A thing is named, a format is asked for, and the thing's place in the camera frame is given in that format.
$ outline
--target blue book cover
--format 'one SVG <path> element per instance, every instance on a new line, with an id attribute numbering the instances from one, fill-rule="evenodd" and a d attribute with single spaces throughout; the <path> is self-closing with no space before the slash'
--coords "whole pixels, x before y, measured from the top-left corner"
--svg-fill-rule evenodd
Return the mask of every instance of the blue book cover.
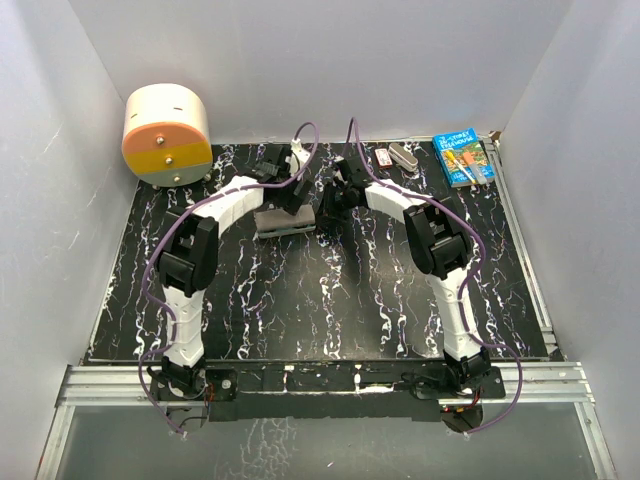
<path id="1" fill-rule="evenodd" d="M 453 160 L 447 158 L 447 155 L 444 153 L 446 150 L 451 150 L 451 153 L 453 153 L 460 165 L 464 166 L 464 169 L 471 177 L 474 177 L 473 172 L 462 158 L 465 152 L 473 156 L 478 168 L 487 178 L 487 183 L 491 183 L 495 179 L 495 172 L 489 164 L 489 159 L 484 153 L 484 149 L 482 145 L 480 145 L 478 136 L 473 128 L 459 132 L 445 133 L 444 135 L 436 135 L 433 137 L 433 148 L 440 165 L 442 165 L 449 185 L 452 187 L 466 187 L 472 185 L 472 183 L 469 177 L 460 171 Z"/>

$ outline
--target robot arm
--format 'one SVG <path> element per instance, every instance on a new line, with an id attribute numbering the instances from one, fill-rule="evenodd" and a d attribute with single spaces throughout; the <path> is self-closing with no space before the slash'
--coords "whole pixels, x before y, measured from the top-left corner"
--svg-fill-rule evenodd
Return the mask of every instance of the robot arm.
<path id="1" fill-rule="evenodd" d="M 467 276 L 472 253 L 468 235 L 435 207 L 373 184 L 359 158 L 338 159 L 335 168 L 332 182 L 325 187 L 319 216 L 344 218 L 346 211 L 362 206 L 385 213 L 405 225 L 411 256 L 418 269 L 427 275 L 427 283 L 436 296 L 452 386 L 461 391 L 491 368 L 487 350 L 471 338 L 471 335 L 478 337 L 478 331 L 468 290 L 462 297 L 468 330 L 460 315 L 458 291 Z M 391 180 L 382 183 L 413 193 Z M 450 198 L 440 203 L 456 210 Z"/>
<path id="2" fill-rule="evenodd" d="M 293 140 L 290 146 L 282 148 L 277 160 L 259 161 L 243 175 L 235 176 L 217 192 L 223 194 L 221 198 L 197 208 L 187 217 L 159 256 L 156 268 L 176 321 L 167 319 L 167 337 L 174 340 L 164 353 L 162 370 L 148 368 L 147 371 L 158 383 L 168 385 L 175 395 L 196 395 L 204 385 L 201 374 L 204 368 L 202 304 L 204 291 L 213 281 L 217 269 L 219 237 L 265 201 L 295 214 L 311 183 L 295 181 L 282 189 L 236 190 L 247 185 L 280 183 L 295 175 L 309 158 L 310 154 L 302 148 L 300 140 Z M 169 210 L 165 225 L 172 225 L 183 212 L 184 209 Z"/>

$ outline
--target black table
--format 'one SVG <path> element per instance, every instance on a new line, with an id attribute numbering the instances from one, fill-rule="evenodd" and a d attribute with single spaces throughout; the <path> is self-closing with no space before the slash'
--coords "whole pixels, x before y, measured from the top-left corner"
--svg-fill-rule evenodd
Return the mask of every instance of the black table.
<path id="1" fill-rule="evenodd" d="M 386 144 L 369 143 L 366 151 Z M 141 295 L 146 262 L 172 205 L 218 190 L 242 167 L 277 145 L 214 146 L 207 184 L 155 191 L 140 183 L 85 362 L 134 362 L 165 341 L 165 321 Z M 546 357 L 540 327 L 495 184 L 450 189 L 430 142 L 412 143 L 419 169 L 397 167 L 382 177 L 436 198 L 453 196 L 483 237 L 488 261 L 471 285 L 481 336 L 506 342 L 523 357 Z M 331 162 L 342 145 L 324 144 L 308 173 L 317 207 Z M 384 215 L 354 210 L 337 232 L 259 240 L 251 214 L 221 238 L 219 266 L 205 295 L 203 341 L 209 359 L 375 360 L 441 358 L 443 334 L 435 297 L 413 265 L 404 226 Z M 161 295 L 157 279 L 152 289 Z M 494 351 L 501 357 L 504 352 Z"/>

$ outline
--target orange and white cylinder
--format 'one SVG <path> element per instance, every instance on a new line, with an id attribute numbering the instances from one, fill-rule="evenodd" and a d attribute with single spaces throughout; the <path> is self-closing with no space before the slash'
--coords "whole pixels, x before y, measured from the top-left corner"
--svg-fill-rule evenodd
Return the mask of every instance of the orange and white cylinder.
<path id="1" fill-rule="evenodd" d="M 131 171 L 151 185 L 200 180 L 213 161 L 204 104 L 180 85 L 139 88 L 127 100 L 122 154 Z"/>

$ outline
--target purple cable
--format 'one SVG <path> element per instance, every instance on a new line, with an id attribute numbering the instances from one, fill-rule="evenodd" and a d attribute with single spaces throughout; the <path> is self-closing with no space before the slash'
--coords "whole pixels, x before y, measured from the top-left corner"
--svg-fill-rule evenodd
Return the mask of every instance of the purple cable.
<path id="1" fill-rule="evenodd" d="M 509 413 L 511 413 L 511 411 L 515 408 L 516 404 L 518 403 L 518 399 L 520 398 L 520 394 L 522 393 L 522 383 L 523 383 L 523 371 L 522 371 L 522 364 L 520 362 L 520 357 L 518 357 L 518 354 L 509 346 L 509 345 L 504 345 L 504 344 L 494 344 L 494 343 L 486 343 L 484 340 L 482 340 L 481 338 L 476 337 L 475 335 L 473 335 L 472 333 L 469 332 L 469 323 L 467 321 L 467 316 L 465 315 L 464 312 L 464 306 L 462 304 L 462 295 L 464 293 L 464 289 L 469 285 L 469 282 L 471 281 L 471 279 L 475 276 L 476 273 L 478 273 L 480 271 L 480 269 L 482 268 L 482 265 L 484 264 L 484 261 L 486 259 L 487 256 L 487 252 L 484 246 L 484 243 L 482 242 L 482 239 L 480 238 L 480 235 L 478 235 L 478 233 L 471 228 L 471 226 L 465 222 L 464 220 L 462 220 L 460 217 L 458 217 L 455 213 L 453 213 L 451 210 L 449 210 L 447 207 L 445 207 L 444 205 L 442 205 L 440 202 L 434 200 L 433 198 L 429 198 L 425 195 L 419 195 L 419 194 L 413 194 L 413 193 L 407 193 L 405 191 L 403 191 L 401 188 L 399 188 L 396 185 L 389 185 L 387 183 L 384 183 L 383 181 L 381 181 L 378 177 L 376 177 L 373 173 L 373 171 L 371 170 L 371 168 L 369 167 L 369 163 L 367 162 L 367 159 L 364 155 L 364 152 L 362 150 L 362 143 L 360 142 L 360 128 L 358 126 L 358 121 L 356 120 L 355 117 L 351 118 L 351 122 L 349 122 L 349 131 L 347 133 L 347 140 L 345 142 L 344 145 L 344 149 L 342 151 L 342 157 L 345 158 L 345 154 L 347 152 L 347 148 L 349 148 L 349 140 L 351 139 L 351 129 L 352 127 L 354 127 L 354 132 L 355 132 L 355 137 L 356 137 L 356 147 L 358 148 L 358 153 L 360 154 L 360 159 L 362 160 L 362 164 L 364 165 L 364 168 L 366 169 L 367 173 L 369 174 L 369 176 L 378 184 L 383 186 L 384 188 L 388 188 L 390 190 L 393 190 L 396 193 L 399 193 L 400 195 L 402 195 L 403 197 L 408 197 L 408 198 L 415 198 L 417 200 L 422 200 L 423 202 L 427 202 L 430 205 L 433 205 L 436 208 L 439 208 L 441 211 L 444 212 L 445 215 L 447 215 L 449 218 L 451 218 L 453 221 L 455 221 L 458 225 L 460 225 L 462 228 L 464 228 L 467 233 L 469 233 L 469 235 L 471 235 L 473 237 L 473 239 L 476 241 L 476 243 L 478 244 L 478 249 L 480 251 L 480 261 L 473 265 L 469 271 L 467 272 L 467 276 L 464 279 L 464 281 L 462 282 L 462 284 L 460 285 L 460 289 L 458 290 L 458 307 L 460 308 L 460 316 L 462 317 L 462 324 L 464 325 L 464 329 L 466 330 L 466 332 L 468 333 L 468 335 L 471 337 L 471 339 L 476 342 L 478 345 L 481 345 L 485 348 L 504 348 L 505 350 L 507 350 L 507 352 L 509 352 L 509 355 L 511 355 L 515 362 L 516 365 L 518 367 L 518 388 L 516 389 L 516 394 L 513 397 L 513 401 L 509 404 L 509 407 L 507 407 L 507 409 L 498 417 L 494 418 L 493 420 L 480 425 L 479 427 L 476 428 L 472 428 L 471 430 L 468 430 L 466 433 L 475 433 L 475 432 L 479 432 L 481 430 L 484 430 L 486 428 L 491 427 L 492 425 L 495 425 L 496 423 L 498 423 L 500 420 L 502 420 L 504 417 L 506 417 L 507 415 L 509 415 Z"/>
<path id="2" fill-rule="evenodd" d="M 223 189 L 223 191 L 221 191 L 221 192 L 219 192 L 219 193 L 217 193 L 215 195 L 207 197 L 204 200 L 200 200 L 198 203 L 192 205 L 187 210 L 185 210 L 185 212 L 180 216 L 180 218 L 178 218 L 175 221 L 175 223 L 173 225 L 171 225 L 171 227 L 169 228 L 167 233 L 164 235 L 164 237 L 162 237 L 162 239 L 158 243 L 158 246 L 156 247 L 156 249 L 153 251 L 153 254 L 151 254 L 151 258 L 149 259 L 149 262 L 147 263 L 147 266 L 144 269 L 144 273 L 142 275 L 142 293 L 144 294 L 145 297 L 147 297 L 147 300 L 149 300 L 152 303 L 157 304 L 160 307 L 160 310 L 163 310 L 164 312 L 166 312 L 169 315 L 169 317 L 171 317 L 171 321 L 174 322 L 174 329 L 173 329 L 173 331 L 171 333 L 171 338 L 167 340 L 167 344 L 164 347 L 156 348 L 154 350 L 149 350 L 148 352 L 146 352 L 146 353 L 142 354 L 142 356 L 140 356 L 140 360 L 138 361 L 138 378 L 140 379 L 140 385 L 142 386 L 142 390 L 144 390 L 144 393 L 147 396 L 147 398 L 149 399 L 149 401 L 151 402 L 151 404 L 158 410 L 158 412 L 160 412 L 160 414 L 166 420 L 167 424 L 169 424 L 169 426 L 171 428 L 173 428 L 173 430 L 176 433 L 179 433 L 180 435 L 184 436 L 184 435 L 186 435 L 187 432 L 183 428 L 181 428 L 179 425 L 176 425 L 175 422 L 173 420 L 171 420 L 171 418 L 169 418 L 169 416 L 166 413 L 164 413 L 162 407 L 158 404 L 158 402 L 151 395 L 151 392 L 149 391 L 149 388 L 147 387 L 147 384 L 144 381 L 144 376 L 143 376 L 143 373 L 142 373 L 142 369 L 144 367 L 144 361 L 148 357 L 151 357 L 151 356 L 156 355 L 156 354 L 163 354 L 164 352 L 169 350 L 169 348 L 171 347 L 171 345 L 173 344 L 173 342 L 176 339 L 176 334 L 177 334 L 177 331 L 178 331 L 178 324 L 175 323 L 177 321 L 177 319 L 176 319 L 176 314 L 174 313 L 174 311 L 171 309 L 171 307 L 169 305 L 167 305 L 167 303 L 164 302 L 164 300 L 161 300 L 158 297 L 154 297 L 149 292 L 149 285 L 151 283 L 151 269 L 153 268 L 153 266 L 155 265 L 156 261 L 158 260 L 158 257 L 160 256 L 160 252 L 162 252 L 162 249 L 164 248 L 164 246 L 169 241 L 169 238 L 176 232 L 176 230 L 178 229 L 180 224 L 182 224 L 182 222 L 184 222 L 185 219 L 195 209 L 200 208 L 201 206 L 206 205 L 208 203 L 214 202 L 214 201 L 218 200 L 219 198 L 222 198 L 223 196 L 229 195 L 230 193 L 237 193 L 237 192 L 240 192 L 240 191 L 251 190 L 251 189 L 254 189 L 254 188 L 267 188 L 267 189 L 269 189 L 269 188 L 274 188 L 274 189 L 275 188 L 284 188 L 284 187 L 290 185 L 291 183 L 295 182 L 297 179 L 299 179 L 304 174 L 305 170 L 311 164 L 311 160 L 313 160 L 313 157 L 314 157 L 314 155 L 316 153 L 316 150 L 318 149 L 318 143 L 320 143 L 320 134 L 318 132 L 318 127 L 313 122 L 305 122 L 302 125 L 300 125 L 300 127 L 296 131 L 294 139 L 297 140 L 299 138 L 299 136 L 300 136 L 300 132 L 302 131 L 302 129 L 307 127 L 307 126 L 313 127 L 314 137 L 315 137 L 314 138 L 314 142 L 313 142 L 313 147 L 311 148 L 311 154 L 309 155 L 309 160 L 307 160 L 307 162 L 302 166 L 302 168 L 300 170 L 298 170 L 296 172 L 295 175 L 293 175 L 291 178 L 289 178 L 288 180 L 286 180 L 286 181 L 284 181 L 282 183 L 275 183 L 275 184 L 256 183 L 256 184 L 253 184 L 253 185 L 243 185 L 242 187 L 233 188 L 233 189 L 229 189 L 229 190 L 224 190 Z"/>

